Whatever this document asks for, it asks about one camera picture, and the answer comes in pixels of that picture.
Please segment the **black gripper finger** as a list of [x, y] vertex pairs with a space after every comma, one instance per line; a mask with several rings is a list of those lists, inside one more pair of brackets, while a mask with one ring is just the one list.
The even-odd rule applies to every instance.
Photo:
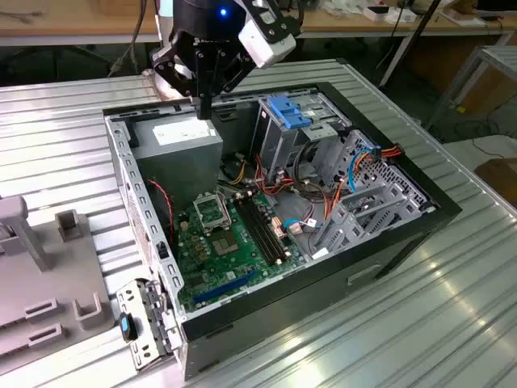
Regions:
[[199, 119], [205, 118], [204, 59], [198, 48], [181, 40], [172, 40], [151, 55], [156, 77], [183, 97], [190, 98]]
[[245, 51], [216, 52], [213, 68], [207, 72], [208, 84], [204, 94], [204, 119], [211, 116], [212, 100], [222, 92], [232, 91], [255, 68], [254, 61]]

